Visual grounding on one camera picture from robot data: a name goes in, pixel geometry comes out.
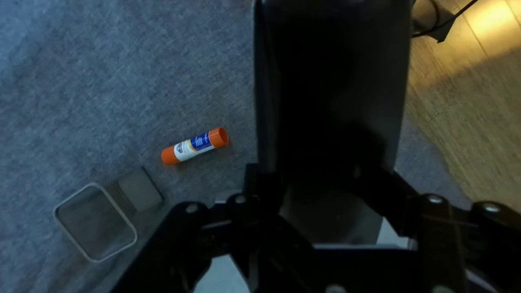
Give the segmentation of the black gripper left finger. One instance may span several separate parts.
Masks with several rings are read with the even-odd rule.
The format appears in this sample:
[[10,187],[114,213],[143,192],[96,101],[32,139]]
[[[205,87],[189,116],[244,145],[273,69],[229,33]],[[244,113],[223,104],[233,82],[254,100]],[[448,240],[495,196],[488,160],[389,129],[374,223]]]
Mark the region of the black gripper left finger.
[[275,217],[283,199],[283,184],[278,173],[265,173],[257,163],[249,163],[244,171],[242,196],[246,202],[241,213],[246,218]]

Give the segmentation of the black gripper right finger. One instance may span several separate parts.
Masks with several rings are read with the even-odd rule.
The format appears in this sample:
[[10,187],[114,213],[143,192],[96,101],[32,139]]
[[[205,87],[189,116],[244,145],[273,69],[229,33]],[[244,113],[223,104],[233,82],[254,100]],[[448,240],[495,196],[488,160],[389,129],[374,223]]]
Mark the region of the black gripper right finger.
[[404,218],[409,213],[409,204],[417,192],[397,173],[371,165],[361,165],[358,171],[353,178],[355,194],[374,212],[386,218]]

